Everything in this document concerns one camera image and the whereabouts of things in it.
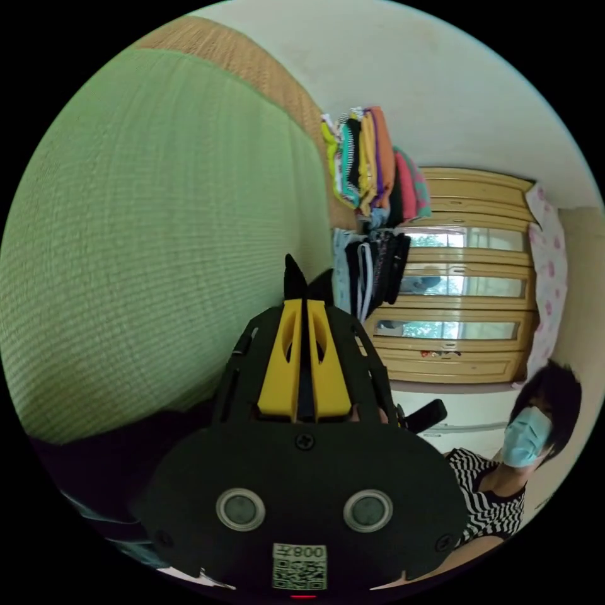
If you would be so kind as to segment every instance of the folded clothes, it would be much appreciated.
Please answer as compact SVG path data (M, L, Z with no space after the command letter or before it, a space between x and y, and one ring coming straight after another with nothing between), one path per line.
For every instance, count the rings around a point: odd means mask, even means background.
M340 186L342 188L342 195L350 200L355 207L359 206L359 191L357 187L354 187L350 182L350 174L353 166L355 156L355 143L353 135L349 130L347 124L342 124L342 174L340 176Z
M403 222L403 198L401 197L401 175L399 167L395 163L395 180L393 182L393 191L389 196L391 211L387 221L384 223L387 227L397 227Z
M361 122L355 118L349 118L346 122L347 127L351 133L352 146L353 146L353 164L352 170L348 175L349 183L357 191L359 191L359 137L361 136Z
M414 191L414 181L408 163L399 152L395 153L395 161L397 162L399 183L401 187L403 221L407 222L416 218L416 192Z
M359 204L363 216L370 216L371 203L376 198L376 133L372 116L366 113L361 120L361 148L359 176L364 181L364 191Z
M372 122L374 123L374 132L377 132L378 129L376 127L376 118L372 112L369 112L372 116ZM383 169L381 167L381 158L380 158L380 145L378 143L378 137L376 137L376 195L379 199L384 195L384 179L383 179Z
M349 208L354 209L356 206L352 201L346 199L342 195L342 179L341 174L341 154L339 151L339 144L327 122L322 122L321 133L323 134L324 141L326 142L326 149L328 155L328 170L332 180L332 190L336 198L341 200L343 204L346 204Z
M432 215L432 211L430 209L430 193L427 186L427 180L424 178L424 175L419 170L414 160L407 155L407 153L398 147L395 147L395 153L399 153L403 157L405 163L408 165L410 173L412 174L414 192L416 195L416 212L414 218L430 217Z
M391 195L393 183L395 182L395 152L391 145L391 137L389 136L382 109L374 105L369 108L369 112L372 114L374 124L376 125L376 140L378 141L380 171L383 181L383 191L378 205L384 207L385 204L388 204L389 195Z

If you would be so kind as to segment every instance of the yellow plastic part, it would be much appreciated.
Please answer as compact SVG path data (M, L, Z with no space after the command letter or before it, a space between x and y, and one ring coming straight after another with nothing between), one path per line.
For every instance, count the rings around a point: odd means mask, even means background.
M260 392L258 409L267 416L296 420L301 366L303 302L286 301L275 343L269 358L265 382ZM288 349L292 345L290 359Z
M351 400L342 375L325 305L323 301L308 301L307 309L315 422L321 418L346 416L351 411ZM323 351L321 362L316 343Z

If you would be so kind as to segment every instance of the black and white striped shirt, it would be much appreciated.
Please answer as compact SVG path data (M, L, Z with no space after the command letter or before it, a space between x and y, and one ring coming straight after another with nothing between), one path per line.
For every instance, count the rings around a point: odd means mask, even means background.
M498 466L497 462L467 449L452 450L447 461L456 474L469 513L466 529L456 547L482 536L510 538L521 525L525 488L509 497L480 492L481 480Z

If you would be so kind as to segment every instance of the wooden cabinet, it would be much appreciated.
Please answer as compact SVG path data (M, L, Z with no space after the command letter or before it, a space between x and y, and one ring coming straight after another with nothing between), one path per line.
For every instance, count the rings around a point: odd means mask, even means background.
M377 349L517 351L527 342L535 317L531 311L380 307L365 329Z
M531 267L527 223L484 214L435 213L403 228L411 237L408 263L491 263Z
M533 183L423 168L433 215L404 225L408 263L394 305L366 332L394 380L505 383L523 378L538 324L525 193Z
M532 267L489 263L408 263L394 307L404 309L536 309Z
M457 355L383 349L380 357L391 380L439 384L509 383L517 379L524 360L516 351Z

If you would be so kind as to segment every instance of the glass panel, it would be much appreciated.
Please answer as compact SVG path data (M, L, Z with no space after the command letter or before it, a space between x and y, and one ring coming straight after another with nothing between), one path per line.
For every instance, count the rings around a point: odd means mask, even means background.
M434 338L437 340L512 340L514 321L398 321L379 320L375 336Z
M433 296L503 296L522 298L525 280L509 277L463 277L462 275L406 275L400 294Z
M520 231L487 227L409 227L404 233L412 246L422 248L484 248L524 252L526 237Z

